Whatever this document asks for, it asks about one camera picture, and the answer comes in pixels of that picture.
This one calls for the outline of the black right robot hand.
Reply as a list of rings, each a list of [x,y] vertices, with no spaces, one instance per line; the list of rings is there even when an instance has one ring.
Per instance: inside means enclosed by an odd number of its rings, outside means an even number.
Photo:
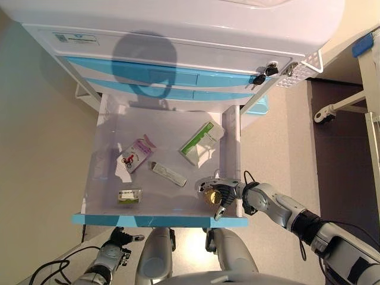
[[[241,190],[243,184],[239,180],[230,178],[215,178],[207,177],[198,180],[195,183],[195,189],[200,194],[207,194],[207,192],[219,193],[219,202],[217,202],[217,209],[214,213],[214,220],[219,221],[229,206],[238,198],[238,190]]]

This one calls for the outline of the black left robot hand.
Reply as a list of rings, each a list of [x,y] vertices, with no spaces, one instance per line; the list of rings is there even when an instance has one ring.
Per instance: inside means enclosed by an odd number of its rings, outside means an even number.
[[[125,233],[123,227],[114,228],[109,238],[112,243],[119,247],[123,247],[132,242],[141,242],[144,239],[144,235],[129,235]]]

